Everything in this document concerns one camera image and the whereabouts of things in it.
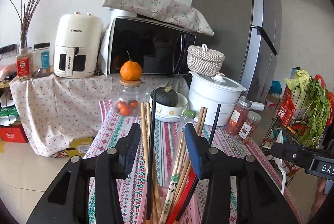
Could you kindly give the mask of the person's right hand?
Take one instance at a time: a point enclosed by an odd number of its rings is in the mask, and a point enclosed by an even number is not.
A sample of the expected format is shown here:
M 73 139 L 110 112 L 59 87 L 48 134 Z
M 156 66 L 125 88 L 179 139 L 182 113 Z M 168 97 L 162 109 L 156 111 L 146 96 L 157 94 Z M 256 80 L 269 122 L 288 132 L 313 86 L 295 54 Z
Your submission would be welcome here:
M 311 213 L 309 215 L 309 220 L 312 219 L 312 217 L 314 217 L 314 215 L 317 213 L 322 203 L 324 202 L 325 198 L 327 197 L 327 195 L 324 193 L 326 182 L 327 182 L 326 179 L 323 178 L 318 179 L 317 189 L 315 192 L 315 199 L 311 206 Z

